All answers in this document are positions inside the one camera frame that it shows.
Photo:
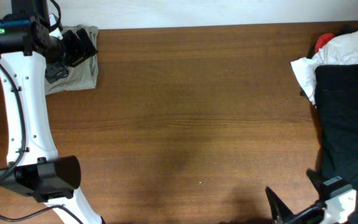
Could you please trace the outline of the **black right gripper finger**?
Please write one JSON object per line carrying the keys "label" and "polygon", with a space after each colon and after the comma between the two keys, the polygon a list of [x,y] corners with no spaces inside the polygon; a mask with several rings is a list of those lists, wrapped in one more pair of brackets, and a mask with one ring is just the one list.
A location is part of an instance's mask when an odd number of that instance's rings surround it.
{"label": "black right gripper finger", "polygon": [[284,224],[294,217],[293,212],[270,187],[265,188],[265,193],[268,198],[274,224]]}
{"label": "black right gripper finger", "polygon": [[324,182],[324,179],[314,170],[308,169],[306,175],[313,184],[313,187],[316,189],[319,196],[323,195],[323,190],[321,184]]}

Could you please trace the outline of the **khaki green shorts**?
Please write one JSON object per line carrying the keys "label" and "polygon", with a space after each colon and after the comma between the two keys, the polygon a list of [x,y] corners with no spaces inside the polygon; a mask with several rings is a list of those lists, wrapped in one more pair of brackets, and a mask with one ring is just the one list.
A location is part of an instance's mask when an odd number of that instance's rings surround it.
{"label": "khaki green shorts", "polygon": [[[63,34],[68,30],[72,30],[76,34],[81,28],[85,29],[92,43],[94,43],[97,48],[96,44],[99,29],[96,26],[79,25],[76,27],[64,27]],[[86,59],[76,67],[69,67],[68,70],[70,73],[66,78],[61,78],[53,84],[49,84],[45,79],[45,93],[47,95],[61,91],[77,91],[95,88],[99,74],[97,54]]]}

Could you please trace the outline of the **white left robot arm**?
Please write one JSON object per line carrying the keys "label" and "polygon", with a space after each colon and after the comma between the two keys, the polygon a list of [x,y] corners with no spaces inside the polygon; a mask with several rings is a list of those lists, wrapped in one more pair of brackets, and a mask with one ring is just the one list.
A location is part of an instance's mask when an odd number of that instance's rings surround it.
{"label": "white left robot arm", "polygon": [[85,30],[61,33],[34,17],[0,20],[0,80],[9,145],[0,186],[54,210],[65,223],[102,223],[85,198],[80,162],[60,157],[52,138],[45,83],[96,54]]}

